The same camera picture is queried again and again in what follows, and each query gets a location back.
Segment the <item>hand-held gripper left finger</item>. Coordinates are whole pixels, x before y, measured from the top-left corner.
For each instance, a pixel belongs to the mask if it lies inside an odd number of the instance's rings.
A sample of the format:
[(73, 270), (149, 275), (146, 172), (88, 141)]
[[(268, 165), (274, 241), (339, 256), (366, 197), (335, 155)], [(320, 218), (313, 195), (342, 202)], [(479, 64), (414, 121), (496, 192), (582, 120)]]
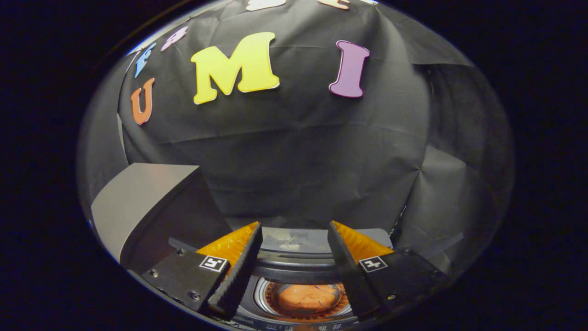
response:
[(199, 250), (178, 249), (141, 278), (198, 314), (231, 320), (243, 299), (262, 241), (262, 225), (253, 222)]

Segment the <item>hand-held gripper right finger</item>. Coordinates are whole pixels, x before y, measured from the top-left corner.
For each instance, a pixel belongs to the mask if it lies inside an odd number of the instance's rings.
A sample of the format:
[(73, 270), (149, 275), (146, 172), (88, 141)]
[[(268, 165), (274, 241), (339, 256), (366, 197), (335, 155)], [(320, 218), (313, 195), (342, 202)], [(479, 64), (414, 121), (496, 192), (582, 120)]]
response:
[(393, 318), (449, 283), (445, 273), (414, 250), (390, 249), (339, 222), (330, 222), (328, 242), (359, 320)]

